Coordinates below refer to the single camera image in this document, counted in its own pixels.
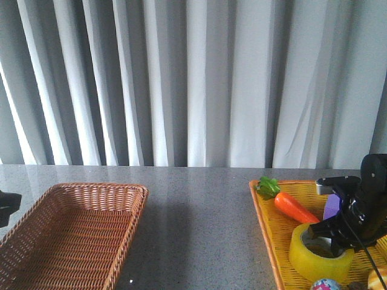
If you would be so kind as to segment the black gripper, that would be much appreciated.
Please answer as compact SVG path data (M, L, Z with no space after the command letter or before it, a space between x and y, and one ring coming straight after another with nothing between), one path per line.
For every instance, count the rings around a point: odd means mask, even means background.
M343 201L339 214L311 224L312 239L331 239L339 257L348 247L373 246L386 235L386 154L369 154L360 166L360 181L336 186Z
M21 199L18 193L0 192L0 227L8 225L10 215L19 210Z

